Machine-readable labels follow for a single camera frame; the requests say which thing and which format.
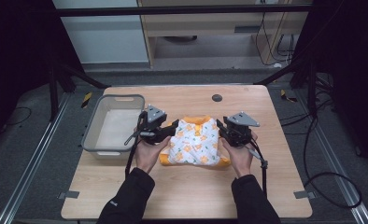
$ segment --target cable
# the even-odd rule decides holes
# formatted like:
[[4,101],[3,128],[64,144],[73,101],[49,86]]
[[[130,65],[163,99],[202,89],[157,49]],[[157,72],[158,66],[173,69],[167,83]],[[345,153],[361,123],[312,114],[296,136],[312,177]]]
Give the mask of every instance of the cable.
[[319,96],[321,94],[327,94],[327,95],[329,95],[331,97],[331,93],[329,91],[319,91],[318,93],[316,93],[315,96]]
[[279,38],[279,41],[277,42],[277,46],[276,46],[276,52],[278,55],[286,57],[286,65],[289,65],[291,63],[291,59],[292,59],[292,55],[294,53],[294,35],[290,35],[290,45],[289,45],[289,49],[280,49],[280,45],[282,43],[283,40],[283,36],[281,35]]
[[24,122],[25,120],[29,119],[30,116],[32,115],[32,109],[30,109],[29,107],[26,106],[20,106],[20,107],[16,107],[15,110],[17,109],[27,109],[29,111],[29,114],[26,116],[26,118],[19,120],[17,122],[12,122],[12,123],[7,123],[7,125],[16,125],[16,124],[20,124],[22,122]]
[[[272,50],[271,50],[271,45],[269,43],[269,39],[268,39],[268,36],[266,35],[266,30],[265,30],[265,25],[264,25],[264,19],[265,19],[265,12],[262,13],[262,20],[261,20],[261,23],[260,23],[260,29],[259,31],[257,32],[256,34],[256,49],[260,55],[260,58],[261,58],[261,62],[263,65],[273,65],[275,63],[281,63],[281,62],[284,62],[284,60],[279,60],[279,59],[276,59],[274,54],[272,53]],[[265,33],[265,38],[266,38],[266,42],[268,44],[268,49],[269,49],[269,53],[271,54],[271,56],[276,60],[274,63],[265,63],[263,60],[262,60],[262,57],[261,57],[261,52],[260,52],[260,49],[258,48],[258,35],[260,33],[260,30],[261,28],[263,27],[263,31]]]
[[[268,197],[267,189],[266,189],[266,169],[268,168],[268,161],[263,158],[261,154],[260,147],[258,146],[256,140],[251,136],[250,144],[256,149],[258,155],[260,156],[258,159],[261,162],[262,168],[262,191],[265,197]],[[240,147],[245,147],[247,150],[251,150],[251,148],[247,147],[246,145],[239,145]]]
[[[320,108],[324,107],[325,105],[327,105],[329,102],[331,102],[332,100],[326,100],[325,102],[323,102],[321,105],[318,105],[318,107],[316,108],[316,110],[319,110]],[[289,123],[285,123],[285,124],[281,124],[282,127],[284,126],[289,126],[291,124],[295,124],[295,123],[298,123],[300,122],[301,120],[304,120],[306,119],[307,117],[311,116],[311,114],[301,114],[301,115],[295,115],[295,116],[292,116],[290,118],[286,118],[286,119],[292,119],[292,118],[296,118],[296,117],[300,117],[304,115],[303,117],[301,117],[300,119],[297,119],[295,121],[292,121],[292,122],[289,122]]]
[[332,90],[333,89],[333,85],[330,83],[330,77],[327,77],[328,80],[324,80],[323,78],[316,76],[316,79],[319,83],[319,85],[323,86],[326,90]]
[[318,30],[318,32],[313,35],[313,37],[307,42],[307,44],[301,49],[301,50],[296,50],[296,52],[298,52],[297,54],[295,54],[295,56],[293,55],[292,59],[291,59],[291,63],[290,66],[286,66],[284,68],[282,68],[280,71],[276,72],[275,74],[256,82],[255,84],[257,85],[267,85],[270,82],[276,80],[277,78],[280,78],[284,75],[286,75],[288,72],[293,72],[294,70],[297,70],[299,67],[302,66],[303,62],[306,62],[308,58],[308,56],[305,55],[305,53],[307,51],[309,51],[309,48],[314,45],[315,41],[317,41],[320,37],[320,35],[324,32],[324,30],[327,28],[327,26],[332,22],[332,20],[336,17],[336,15],[338,14],[338,11],[341,9],[342,5],[344,4],[345,0],[341,0],[341,3],[339,4],[339,6],[336,8],[335,12],[331,15],[331,17],[322,25],[322,27]]
[[135,132],[128,138],[128,140],[126,140],[125,144],[129,143],[129,141],[134,137],[134,144],[132,145],[131,148],[131,152],[129,154],[129,158],[128,161],[126,162],[126,167],[125,167],[125,178],[128,177],[130,171],[131,171],[131,166],[132,166],[132,161],[134,159],[134,154],[135,154],[135,150],[137,149],[138,144],[140,143],[140,141],[138,140],[138,132],[140,130],[140,123],[141,123],[141,119],[143,119],[145,117],[145,115],[147,114],[147,112],[143,111],[137,119],[137,125],[136,125],[136,130]]
[[284,133],[286,135],[304,135],[306,133]]
[[[308,128],[308,132],[306,134],[306,138],[305,138],[305,144],[304,144],[304,154],[303,154],[303,160],[304,160],[304,170],[305,170],[305,174],[306,174],[306,177],[308,178],[308,180],[304,183],[304,187],[306,187],[308,184],[311,184],[312,187],[324,198],[326,199],[327,201],[329,201],[330,203],[332,203],[333,205],[336,205],[340,208],[347,208],[347,209],[351,209],[351,208],[355,208],[357,206],[359,206],[362,202],[362,196],[361,196],[361,191],[359,190],[359,188],[356,186],[356,184],[350,180],[348,177],[344,176],[344,175],[340,175],[338,173],[334,173],[334,172],[323,172],[323,173],[320,173],[320,174],[317,174],[317,175],[313,175],[312,177],[310,176],[309,174],[309,171],[307,169],[307,164],[306,164],[306,149],[307,149],[307,143],[308,143],[308,140],[309,140],[309,136],[310,136],[310,133],[311,133],[311,128],[314,124],[315,121],[318,121],[318,117],[314,117],[312,118],[312,121],[311,121],[311,124]],[[344,178],[346,181],[348,181],[350,184],[353,185],[353,187],[355,188],[355,190],[357,191],[358,195],[359,195],[359,200],[353,204],[353,205],[345,205],[345,204],[340,204],[340,203],[337,203],[335,202],[334,200],[332,200],[331,198],[327,197],[318,187],[315,186],[315,184],[312,182],[313,180],[315,180],[316,178],[318,177],[321,177],[321,176],[324,176],[324,175],[337,175],[341,178]]]
[[[329,102],[331,102],[332,100],[329,99],[329,100],[326,100],[325,102],[323,102],[322,104],[318,105],[316,111],[319,111],[322,107],[326,106]],[[297,118],[297,117],[300,117],[302,115],[295,115],[295,116],[292,116],[290,118],[286,118],[286,119],[292,119],[292,118]],[[283,124],[282,126],[287,126],[287,125],[291,125],[291,124],[294,124],[294,123],[297,123],[307,117],[309,117],[310,114],[307,114],[303,117],[301,117],[300,119],[297,119],[293,122],[290,122],[288,124]],[[306,138],[305,138],[305,143],[304,143],[304,153],[303,153],[303,162],[304,162],[304,171],[305,171],[305,174],[306,174],[306,177],[308,178],[308,180],[304,183],[304,188],[311,184],[312,187],[324,198],[326,199],[328,202],[332,203],[333,205],[336,205],[340,208],[346,208],[346,209],[351,209],[351,208],[355,208],[357,206],[359,206],[362,202],[362,196],[361,196],[361,191],[359,190],[359,188],[356,186],[356,184],[350,180],[348,177],[344,176],[344,175],[340,175],[338,173],[334,173],[334,172],[322,172],[322,173],[319,173],[319,174],[316,174],[316,175],[313,175],[313,176],[310,176],[309,174],[309,171],[308,171],[308,168],[307,168],[307,163],[306,163],[306,149],[307,149],[307,144],[308,144],[308,141],[309,141],[309,136],[312,132],[312,130],[314,130],[317,126],[317,122],[318,122],[318,117],[315,116],[312,118],[312,121],[311,121],[311,124],[309,125],[308,127],[308,130],[307,132],[305,133],[306,134]],[[313,180],[321,177],[321,176],[324,176],[324,175],[336,175],[336,176],[339,176],[343,179],[345,179],[346,181],[348,181],[354,188],[355,190],[357,191],[358,195],[359,195],[359,200],[353,204],[353,205],[346,205],[346,204],[340,204],[340,203],[337,203],[335,202],[334,200],[332,200],[331,198],[329,198],[327,195],[325,195],[317,186],[315,186],[315,184],[313,183]]]

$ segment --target metal frame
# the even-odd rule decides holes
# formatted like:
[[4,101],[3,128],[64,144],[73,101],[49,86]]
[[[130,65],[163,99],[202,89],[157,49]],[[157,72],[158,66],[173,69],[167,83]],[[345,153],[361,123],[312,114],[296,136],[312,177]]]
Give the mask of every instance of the metal frame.
[[254,12],[304,12],[328,9],[328,6],[312,4],[275,4],[275,5],[225,5],[225,6],[183,6],[183,7],[102,7],[68,8],[56,10],[34,10],[33,15],[59,17],[91,16],[129,16],[163,14],[208,14],[208,13],[254,13]]
[[64,111],[67,108],[67,103],[70,99],[70,96],[71,96],[70,93],[64,93],[64,97],[60,104],[60,110],[56,116],[56,119],[52,120],[48,125],[47,130],[44,132],[44,135],[42,136],[35,150],[35,153],[33,154],[32,159],[30,159],[26,167],[26,170],[23,172],[23,175],[21,176],[18,185],[16,186],[15,190],[10,196],[9,201],[7,202],[3,211],[0,213],[0,223],[4,224],[11,223],[13,218],[15,217],[16,212],[18,211],[19,206],[21,205],[21,201],[23,200],[24,195],[29,189],[33,177],[35,176],[35,173],[42,162],[42,159],[45,155],[45,152],[47,151],[48,146],[50,145],[50,141],[57,127],[59,126]]

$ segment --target human hand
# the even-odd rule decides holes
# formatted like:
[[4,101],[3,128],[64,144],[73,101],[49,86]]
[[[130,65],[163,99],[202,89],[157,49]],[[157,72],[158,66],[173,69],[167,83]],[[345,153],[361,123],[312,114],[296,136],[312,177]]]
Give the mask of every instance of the human hand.
[[134,154],[136,167],[149,174],[149,172],[152,170],[152,167],[154,167],[158,160],[159,153],[167,146],[170,138],[171,136],[167,136],[158,145],[150,145],[144,140],[140,141]]
[[[251,136],[254,141],[258,138],[257,134],[255,134],[253,131],[251,131]],[[237,177],[240,178],[244,175],[250,175],[250,167],[253,160],[253,155],[248,152],[248,149],[253,149],[253,146],[248,143],[245,147],[231,147],[225,138],[221,138],[221,142],[230,154],[231,163]]]

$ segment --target plastic bin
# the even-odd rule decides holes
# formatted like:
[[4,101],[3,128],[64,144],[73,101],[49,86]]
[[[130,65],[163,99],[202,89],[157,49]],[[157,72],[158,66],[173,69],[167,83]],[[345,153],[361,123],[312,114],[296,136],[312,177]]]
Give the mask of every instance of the plastic bin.
[[138,116],[144,109],[141,95],[104,95],[100,97],[82,139],[85,150],[97,159],[127,159]]

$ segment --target orange and white cloth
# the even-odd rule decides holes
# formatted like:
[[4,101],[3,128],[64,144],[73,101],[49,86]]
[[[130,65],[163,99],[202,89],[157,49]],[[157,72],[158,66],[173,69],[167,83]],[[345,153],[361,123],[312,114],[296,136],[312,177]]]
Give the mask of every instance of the orange and white cloth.
[[188,163],[194,165],[227,166],[230,160],[218,150],[219,128],[210,116],[185,117],[170,140],[170,147],[160,154],[162,165]]

